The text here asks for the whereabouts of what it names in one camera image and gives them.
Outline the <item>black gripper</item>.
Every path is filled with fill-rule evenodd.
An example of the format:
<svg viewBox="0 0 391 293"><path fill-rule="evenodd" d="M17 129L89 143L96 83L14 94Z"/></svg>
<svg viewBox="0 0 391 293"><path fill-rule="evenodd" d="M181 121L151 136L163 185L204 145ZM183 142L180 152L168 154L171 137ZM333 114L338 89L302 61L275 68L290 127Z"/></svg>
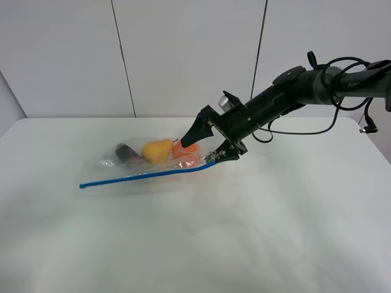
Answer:
<svg viewBox="0 0 391 293"><path fill-rule="evenodd" d="M212 137L212 129L217 129L225 138L225 145L208 153L205 157L206 162L237 161L239 155L247 152L247 148L242 143L243 138L257 128L248 108L239 98L227 91L224 91L223 95L230 98L233 107L221 115L211 106L204 107L196 116L189 131L180 140L182 147L187 148L200 140Z"/></svg>

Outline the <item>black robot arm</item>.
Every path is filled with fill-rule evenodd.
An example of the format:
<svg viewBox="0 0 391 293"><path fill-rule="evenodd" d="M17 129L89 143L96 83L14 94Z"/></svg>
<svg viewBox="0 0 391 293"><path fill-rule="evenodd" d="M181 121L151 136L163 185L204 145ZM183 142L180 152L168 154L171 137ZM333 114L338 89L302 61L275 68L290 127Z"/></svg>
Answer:
<svg viewBox="0 0 391 293"><path fill-rule="evenodd" d="M277 77L272 86L243 104L234 95L224 92L220 103L224 111L218 114L210 106L197 115L189 131L181 139L183 147L213 136L216 128L224 137L215 150L217 163L235 161L247 152L242 140L275 119L306 105L340 107L344 97L384 98L390 110L390 61L368 63L356 59L365 69L356 73L334 67L331 62L318 65L309 58L312 70L294 67Z"/></svg>

